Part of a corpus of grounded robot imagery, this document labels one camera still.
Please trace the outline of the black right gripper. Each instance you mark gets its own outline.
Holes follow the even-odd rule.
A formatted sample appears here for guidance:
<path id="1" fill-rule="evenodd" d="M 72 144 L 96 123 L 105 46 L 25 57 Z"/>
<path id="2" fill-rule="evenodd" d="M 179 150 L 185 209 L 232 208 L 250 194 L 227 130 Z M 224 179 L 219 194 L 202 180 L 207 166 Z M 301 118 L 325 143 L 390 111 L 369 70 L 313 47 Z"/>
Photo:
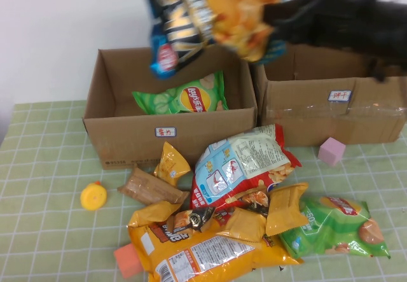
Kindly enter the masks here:
<path id="1" fill-rule="evenodd" d="M 278 4 L 265 4 L 264 23 L 285 20 L 284 24 L 273 26 L 272 41 L 286 41 L 292 44 L 321 45 L 315 27 L 316 8 L 320 0 L 290 0 Z"/>

